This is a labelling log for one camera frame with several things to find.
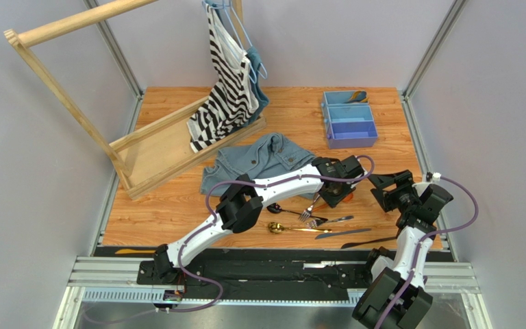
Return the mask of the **silver metal fork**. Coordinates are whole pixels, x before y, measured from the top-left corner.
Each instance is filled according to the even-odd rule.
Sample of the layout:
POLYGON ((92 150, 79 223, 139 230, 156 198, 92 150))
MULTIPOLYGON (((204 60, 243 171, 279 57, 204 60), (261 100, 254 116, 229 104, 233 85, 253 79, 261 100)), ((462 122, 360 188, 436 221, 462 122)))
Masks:
POLYGON ((345 217, 340 217, 340 218, 337 218, 337 219, 326 219, 326 218, 320 218, 320 217, 315 217, 313 220, 307 222, 305 224, 305 227, 306 228, 317 228, 323 224, 326 224, 326 223, 338 223, 338 222, 342 222, 342 221, 348 221, 348 220, 352 220, 354 218, 353 215, 350 215, 350 216, 345 216, 345 217))

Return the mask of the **black metal spoon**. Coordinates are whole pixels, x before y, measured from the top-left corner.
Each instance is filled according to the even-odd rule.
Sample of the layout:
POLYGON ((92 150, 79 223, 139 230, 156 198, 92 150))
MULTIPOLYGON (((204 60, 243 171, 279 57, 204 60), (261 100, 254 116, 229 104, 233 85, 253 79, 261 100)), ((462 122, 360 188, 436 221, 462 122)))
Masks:
MULTIPOLYGON (((274 204, 271 204, 269 206, 266 207, 266 209, 273 213, 273 214, 279 214, 281 212, 289 212, 289 213, 292 213, 292 214, 295 214, 295 215, 300 215, 299 212, 295 212, 295 211, 292 211, 292 210, 286 210, 286 209, 283 209, 279 204, 277 203, 274 203, 274 204)), ((321 221, 328 221, 327 218, 324 218, 324 217, 316 217, 316 216, 311 216, 310 217, 311 219, 320 219, 321 221)))

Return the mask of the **gold metal spoon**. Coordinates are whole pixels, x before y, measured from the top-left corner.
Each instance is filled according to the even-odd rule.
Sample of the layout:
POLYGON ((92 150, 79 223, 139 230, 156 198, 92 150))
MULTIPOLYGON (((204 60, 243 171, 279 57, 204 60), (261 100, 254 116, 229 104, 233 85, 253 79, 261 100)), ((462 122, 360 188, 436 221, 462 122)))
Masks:
POLYGON ((270 222, 267 228, 269 232, 272 232, 275 234, 279 234, 279 233, 289 231, 289 230, 298 231, 298 232, 318 232, 318 233, 331 233, 332 232, 331 229, 321 230, 318 228, 291 228, 291 227, 284 226, 283 224, 277 223, 277 222, 270 222))

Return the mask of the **dark blue plastic spoon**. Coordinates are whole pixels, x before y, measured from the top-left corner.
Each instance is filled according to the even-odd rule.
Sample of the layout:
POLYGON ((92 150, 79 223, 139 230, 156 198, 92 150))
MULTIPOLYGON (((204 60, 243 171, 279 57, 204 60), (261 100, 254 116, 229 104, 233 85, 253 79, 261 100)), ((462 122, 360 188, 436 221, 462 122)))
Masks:
POLYGON ((366 92, 365 90, 358 90, 358 91, 355 91, 348 100, 345 101, 346 104, 349 104, 349 103, 358 103, 355 101, 355 98, 357 97, 357 95, 361 92, 366 92))

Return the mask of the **silver metal knife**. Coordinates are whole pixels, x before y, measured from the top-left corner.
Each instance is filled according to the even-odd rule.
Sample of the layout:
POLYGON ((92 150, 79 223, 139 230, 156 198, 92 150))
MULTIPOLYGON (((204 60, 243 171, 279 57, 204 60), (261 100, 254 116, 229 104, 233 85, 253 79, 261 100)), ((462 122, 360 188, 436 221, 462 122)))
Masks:
POLYGON ((314 195, 312 203, 299 215, 299 221, 306 222, 312 216, 314 207, 320 198, 321 196, 319 195, 319 193, 316 193, 314 195))

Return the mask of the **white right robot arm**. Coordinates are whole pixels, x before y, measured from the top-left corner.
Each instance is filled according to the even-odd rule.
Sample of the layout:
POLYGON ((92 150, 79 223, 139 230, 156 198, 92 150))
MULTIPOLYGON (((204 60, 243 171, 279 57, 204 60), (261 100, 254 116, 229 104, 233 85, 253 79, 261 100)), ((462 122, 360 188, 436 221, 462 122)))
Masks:
POLYGON ((453 200, 438 185, 441 175, 427 173, 416 183, 412 172, 369 177, 371 193, 385 212, 398 210, 397 251, 373 249, 366 262, 370 287, 352 317, 367 328, 416 328, 433 304, 423 275, 427 253, 436 237, 440 211, 453 200))

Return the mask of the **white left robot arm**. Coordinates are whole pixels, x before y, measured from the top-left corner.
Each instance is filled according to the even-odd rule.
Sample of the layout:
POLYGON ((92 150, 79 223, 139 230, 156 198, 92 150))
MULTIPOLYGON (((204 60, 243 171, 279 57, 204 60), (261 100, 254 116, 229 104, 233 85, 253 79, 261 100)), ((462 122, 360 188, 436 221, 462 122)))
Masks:
POLYGON ((183 268, 215 242, 250 230, 269 205, 298 195, 318 195, 334 208, 369 177, 359 156, 344 160, 318 157, 310 164, 271 178, 252 179, 247 174, 218 183, 226 188, 209 216, 179 240, 159 246, 153 253, 151 274, 160 282, 176 281, 183 268))

